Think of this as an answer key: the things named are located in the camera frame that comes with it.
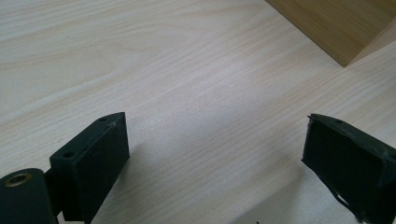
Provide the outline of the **brown wooden box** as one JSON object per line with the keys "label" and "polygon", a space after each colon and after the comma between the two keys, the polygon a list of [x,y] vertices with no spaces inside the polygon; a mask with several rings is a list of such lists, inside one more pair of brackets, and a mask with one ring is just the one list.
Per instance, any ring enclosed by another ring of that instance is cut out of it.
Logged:
{"label": "brown wooden box", "polygon": [[396,0],[265,0],[346,67],[396,41]]}

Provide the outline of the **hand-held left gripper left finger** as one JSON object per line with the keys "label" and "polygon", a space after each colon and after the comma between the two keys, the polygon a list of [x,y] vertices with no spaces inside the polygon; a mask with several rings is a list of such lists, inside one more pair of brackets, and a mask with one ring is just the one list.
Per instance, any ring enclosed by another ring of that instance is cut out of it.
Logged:
{"label": "hand-held left gripper left finger", "polygon": [[92,222],[130,158],[123,112],[97,119],[49,157],[67,221]]}

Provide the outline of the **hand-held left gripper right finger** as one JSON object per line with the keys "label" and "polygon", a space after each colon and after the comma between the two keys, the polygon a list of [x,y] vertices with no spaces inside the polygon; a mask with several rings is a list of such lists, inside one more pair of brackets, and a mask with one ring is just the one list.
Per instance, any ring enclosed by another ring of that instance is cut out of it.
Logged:
{"label": "hand-held left gripper right finger", "polygon": [[340,119],[312,114],[302,162],[359,222],[396,219],[396,148]]}

